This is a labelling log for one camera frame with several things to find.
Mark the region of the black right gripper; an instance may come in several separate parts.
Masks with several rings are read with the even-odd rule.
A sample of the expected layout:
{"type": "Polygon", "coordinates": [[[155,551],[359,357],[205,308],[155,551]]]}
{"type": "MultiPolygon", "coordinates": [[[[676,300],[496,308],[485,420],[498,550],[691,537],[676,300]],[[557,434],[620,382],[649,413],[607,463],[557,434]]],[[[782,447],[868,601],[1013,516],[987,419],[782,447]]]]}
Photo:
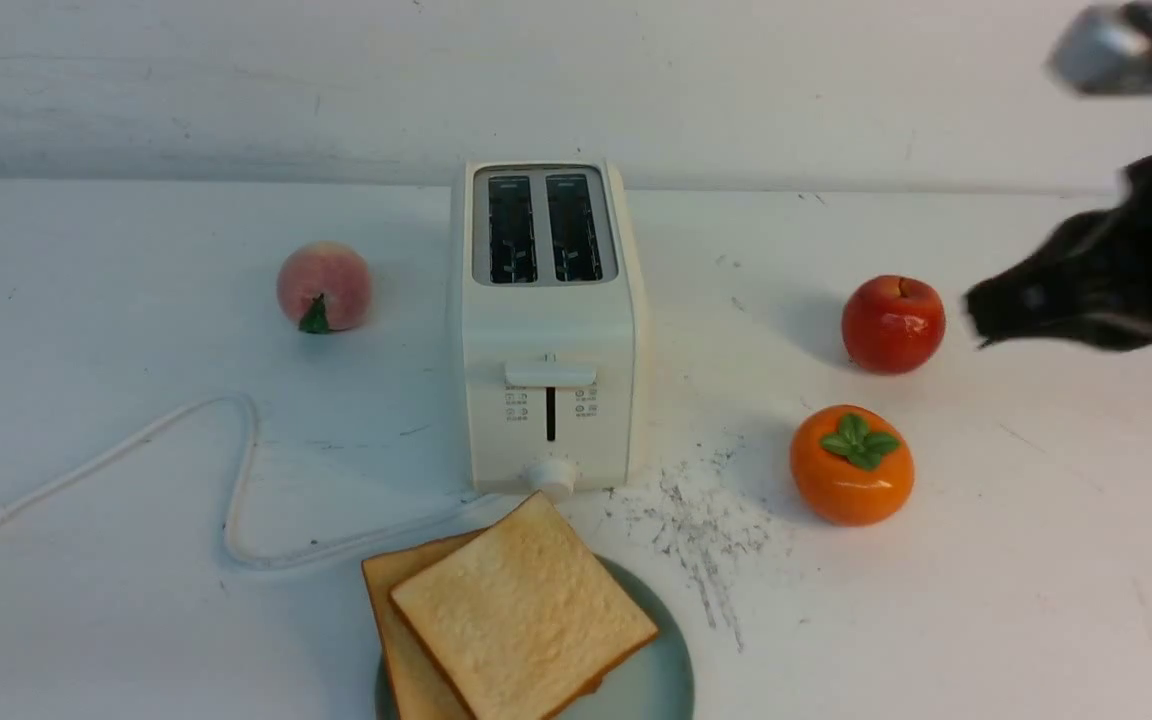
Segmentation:
{"type": "Polygon", "coordinates": [[[1124,177],[1114,209],[1066,219],[1028,258],[969,288],[983,346],[1061,340],[1124,354],[1152,344],[1152,156],[1124,177]]]}

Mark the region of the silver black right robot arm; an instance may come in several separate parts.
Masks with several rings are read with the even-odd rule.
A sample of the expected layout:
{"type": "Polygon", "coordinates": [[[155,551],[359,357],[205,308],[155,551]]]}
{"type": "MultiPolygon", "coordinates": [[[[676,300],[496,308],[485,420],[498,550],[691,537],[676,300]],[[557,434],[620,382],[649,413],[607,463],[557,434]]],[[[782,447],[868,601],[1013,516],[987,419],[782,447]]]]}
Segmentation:
{"type": "MultiPolygon", "coordinates": [[[[1152,3],[1092,3],[1048,59],[1083,97],[1152,94],[1152,3]]],[[[1152,154],[1123,168],[1112,209],[1059,223],[1028,258],[965,293],[982,347],[1056,340],[1126,354],[1152,346],[1152,154]]]]}

